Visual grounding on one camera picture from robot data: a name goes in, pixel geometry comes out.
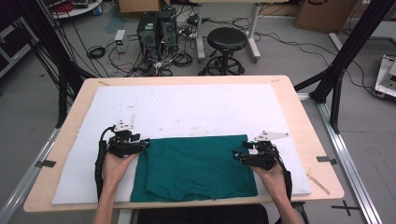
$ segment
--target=white desk leg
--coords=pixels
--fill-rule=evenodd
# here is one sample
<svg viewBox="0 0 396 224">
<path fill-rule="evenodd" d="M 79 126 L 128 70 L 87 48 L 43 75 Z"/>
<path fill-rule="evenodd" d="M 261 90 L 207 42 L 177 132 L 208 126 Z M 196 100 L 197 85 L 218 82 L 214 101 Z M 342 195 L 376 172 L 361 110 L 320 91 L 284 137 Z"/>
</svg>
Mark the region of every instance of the white desk leg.
<svg viewBox="0 0 396 224">
<path fill-rule="evenodd" d="M 201 5 L 199 5 L 196 9 L 198 15 L 198 24 L 197 24 L 197 34 L 195 37 L 195 42 L 197 47 L 198 62 L 200 62 L 205 58 L 204 40 L 202 39 Z"/>
<path fill-rule="evenodd" d="M 118 224 L 131 224 L 133 211 L 132 209 L 121 209 Z"/>
<path fill-rule="evenodd" d="M 247 43 L 251 48 L 251 51 L 253 52 L 254 56 L 254 63 L 256 63 L 262 56 L 260 55 L 259 49 L 257 48 L 256 42 L 254 41 L 254 31 L 256 30 L 256 23 L 257 23 L 257 18 L 259 17 L 259 12 L 260 12 L 260 3 L 256 3 L 254 9 L 253 9 L 253 15 L 252 15 L 252 22 L 250 25 L 250 30 L 248 32 L 247 36 Z"/>
</svg>

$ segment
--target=round stool seat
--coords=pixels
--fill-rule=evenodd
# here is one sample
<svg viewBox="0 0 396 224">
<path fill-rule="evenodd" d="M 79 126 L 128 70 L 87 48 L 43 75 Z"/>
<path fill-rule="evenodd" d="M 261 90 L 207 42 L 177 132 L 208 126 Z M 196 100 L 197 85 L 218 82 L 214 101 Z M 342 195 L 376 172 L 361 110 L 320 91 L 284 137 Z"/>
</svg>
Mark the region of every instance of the round stool seat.
<svg viewBox="0 0 396 224">
<path fill-rule="evenodd" d="M 207 43 L 216 50 L 234 52 L 243 49 L 248 43 L 248 38 L 239 30 L 221 27 L 209 33 Z"/>
</svg>

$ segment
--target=black pants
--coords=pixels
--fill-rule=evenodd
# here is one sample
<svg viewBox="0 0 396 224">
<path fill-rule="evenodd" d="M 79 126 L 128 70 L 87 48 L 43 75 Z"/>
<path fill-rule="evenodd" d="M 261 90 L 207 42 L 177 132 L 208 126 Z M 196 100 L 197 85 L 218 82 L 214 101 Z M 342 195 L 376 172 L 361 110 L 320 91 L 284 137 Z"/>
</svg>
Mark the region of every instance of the black pants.
<svg viewBox="0 0 396 224">
<path fill-rule="evenodd" d="M 138 224 L 268 224 L 261 204 L 188 208 L 153 208 L 139 211 Z"/>
</svg>

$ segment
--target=person's left arm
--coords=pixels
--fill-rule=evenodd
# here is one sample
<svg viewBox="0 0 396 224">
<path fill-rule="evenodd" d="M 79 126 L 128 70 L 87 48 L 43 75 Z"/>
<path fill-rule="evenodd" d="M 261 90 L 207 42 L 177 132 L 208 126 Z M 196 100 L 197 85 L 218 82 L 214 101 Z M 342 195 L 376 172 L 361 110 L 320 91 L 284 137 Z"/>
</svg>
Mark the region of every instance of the person's left arm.
<svg viewBox="0 0 396 224">
<path fill-rule="evenodd" d="M 113 216 L 114 199 L 117 188 L 128 168 L 129 163 L 136 158 L 137 154 L 126 158 L 118 158 L 107 152 L 103 165 L 103 189 L 96 209 L 93 224 L 110 224 Z"/>
</svg>

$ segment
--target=hand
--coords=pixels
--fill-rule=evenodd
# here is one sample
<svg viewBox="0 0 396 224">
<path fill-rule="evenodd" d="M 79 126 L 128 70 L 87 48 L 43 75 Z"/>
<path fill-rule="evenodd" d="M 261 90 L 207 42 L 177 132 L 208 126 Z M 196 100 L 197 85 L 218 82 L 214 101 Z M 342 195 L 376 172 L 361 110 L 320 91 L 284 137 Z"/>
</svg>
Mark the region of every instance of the hand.
<svg viewBox="0 0 396 224">
<path fill-rule="evenodd" d="M 129 163 L 137 157 L 132 154 L 125 158 L 119 158 L 111 152 L 107 152 L 103 165 L 103 179 L 105 184 L 117 186 L 128 168 Z"/>
<path fill-rule="evenodd" d="M 261 167 L 253 166 L 250 166 L 250 169 L 259 175 L 259 177 L 262 179 L 262 183 L 273 198 L 287 196 L 283 170 L 278 163 L 276 163 L 269 171 L 266 171 Z"/>
</svg>

